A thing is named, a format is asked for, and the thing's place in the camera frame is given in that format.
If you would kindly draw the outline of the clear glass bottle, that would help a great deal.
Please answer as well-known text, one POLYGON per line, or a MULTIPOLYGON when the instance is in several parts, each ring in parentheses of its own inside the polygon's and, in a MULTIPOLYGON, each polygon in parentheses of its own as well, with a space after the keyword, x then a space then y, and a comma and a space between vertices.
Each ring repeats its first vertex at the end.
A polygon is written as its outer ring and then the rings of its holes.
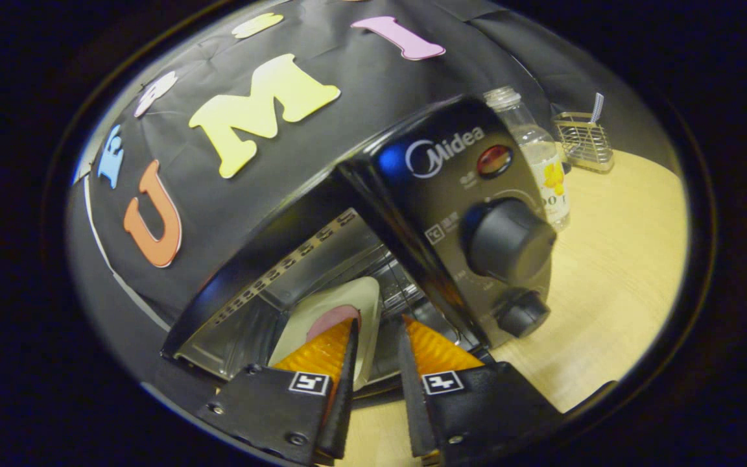
POLYGON ((522 96, 503 86, 483 94, 487 106, 504 122, 528 163, 539 188, 549 224, 557 231, 570 222, 570 203, 565 184, 563 158, 551 134, 536 123, 522 96))

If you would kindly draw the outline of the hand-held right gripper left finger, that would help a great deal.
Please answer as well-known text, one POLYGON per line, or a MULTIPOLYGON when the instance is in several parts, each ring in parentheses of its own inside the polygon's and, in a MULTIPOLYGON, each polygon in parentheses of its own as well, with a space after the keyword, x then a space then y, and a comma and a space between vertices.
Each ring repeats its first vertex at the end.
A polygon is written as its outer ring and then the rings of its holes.
POLYGON ((249 364, 196 417, 285 462, 333 465, 350 426, 359 320, 329 328, 275 366, 249 364))

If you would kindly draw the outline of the pink ham slice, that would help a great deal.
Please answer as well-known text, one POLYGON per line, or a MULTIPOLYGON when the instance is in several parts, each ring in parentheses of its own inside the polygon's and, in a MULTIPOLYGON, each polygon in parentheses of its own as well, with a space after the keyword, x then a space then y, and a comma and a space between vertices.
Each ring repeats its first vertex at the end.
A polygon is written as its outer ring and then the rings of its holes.
POLYGON ((361 322, 361 310, 350 304, 336 305, 336 307, 321 314, 313 322, 306 333, 305 342, 311 342, 315 337, 320 336, 338 323, 351 319, 361 322))

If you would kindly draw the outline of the cream square plate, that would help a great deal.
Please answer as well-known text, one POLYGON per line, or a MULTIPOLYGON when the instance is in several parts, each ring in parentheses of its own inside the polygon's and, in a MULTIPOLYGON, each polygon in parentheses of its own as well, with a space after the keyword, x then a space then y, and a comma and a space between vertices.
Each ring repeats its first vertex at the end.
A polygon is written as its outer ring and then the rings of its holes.
POLYGON ((353 377, 353 390, 361 390, 370 381, 377 332, 381 322, 380 286, 372 277, 353 279, 349 283, 326 289, 303 299, 291 313, 269 364, 275 366, 305 345, 306 333, 313 322, 336 305, 350 304, 361 310, 359 348, 353 377))

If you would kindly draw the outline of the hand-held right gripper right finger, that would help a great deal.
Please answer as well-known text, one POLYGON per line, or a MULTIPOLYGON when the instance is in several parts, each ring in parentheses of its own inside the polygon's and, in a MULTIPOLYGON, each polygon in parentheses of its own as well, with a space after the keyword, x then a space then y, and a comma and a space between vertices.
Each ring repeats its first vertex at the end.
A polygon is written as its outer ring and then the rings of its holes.
POLYGON ((510 363, 484 363, 403 317, 398 361, 411 450, 425 466, 483 466, 550 435, 564 414, 510 363))

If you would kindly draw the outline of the black electric oven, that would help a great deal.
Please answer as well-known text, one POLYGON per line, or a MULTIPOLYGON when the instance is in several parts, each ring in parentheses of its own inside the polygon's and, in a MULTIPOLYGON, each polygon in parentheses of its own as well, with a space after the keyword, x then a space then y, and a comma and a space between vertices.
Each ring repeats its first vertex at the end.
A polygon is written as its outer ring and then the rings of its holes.
POLYGON ((494 110, 456 97, 376 129, 338 150, 294 130, 232 178, 193 131, 166 170, 191 227, 147 389, 195 410, 244 366, 270 366, 303 299, 362 277, 382 308, 356 397, 397 387, 400 317, 477 354, 542 325, 556 232, 494 110))

